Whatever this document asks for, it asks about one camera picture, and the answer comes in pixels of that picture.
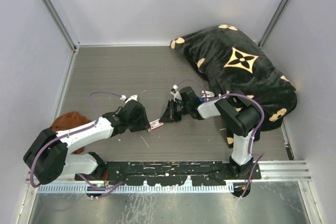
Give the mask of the red staple box sleeve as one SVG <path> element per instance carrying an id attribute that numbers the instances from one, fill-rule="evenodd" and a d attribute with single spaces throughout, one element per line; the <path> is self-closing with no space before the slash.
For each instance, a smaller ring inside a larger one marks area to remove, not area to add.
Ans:
<path id="1" fill-rule="evenodd" d="M 164 125 L 164 123 L 160 122 L 159 119 L 154 120 L 154 121 L 150 122 L 150 128 L 148 129 L 148 131 L 149 132 L 154 131 L 154 130 L 162 127 L 163 125 Z"/>

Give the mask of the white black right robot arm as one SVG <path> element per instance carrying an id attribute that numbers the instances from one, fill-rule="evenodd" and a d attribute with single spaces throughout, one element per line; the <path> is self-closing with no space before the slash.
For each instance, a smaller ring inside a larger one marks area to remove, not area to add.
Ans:
<path id="1" fill-rule="evenodd" d="M 240 90 L 209 99 L 206 95 L 197 96 L 191 87 L 179 90 L 174 86 L 171 95 L 173 99 L 168 101 L 159 123 L 178 122 L 184 115 L 196 120 L 220 116 L 226 124 L 226 131 L 231 132 L 234 139 L 229 172 L 237 179 L 245 177 L 253 165 L 251 149 L 255 134 L 265 118 L 262 107 Z"/>

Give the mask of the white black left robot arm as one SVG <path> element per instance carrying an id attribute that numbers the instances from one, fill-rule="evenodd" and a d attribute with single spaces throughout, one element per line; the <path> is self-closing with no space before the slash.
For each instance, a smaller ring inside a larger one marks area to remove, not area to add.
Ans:
<path id="1" fill-rule="evenodd" d="M 86 175 L 101 179 L 106 164 L 95 152 L 76 155 L 74 152 L 96 141 L 108 139 L 126 130 L 139 132 L 151 128 L 144 106 L 137 100 L 128 101 L 117 113 L 108 112 L 96 121 L 73 129 L 54 132 L 42 130 L 23 157 L 30 168 L 30 179 L 47 185 L 60 176 Z"/>

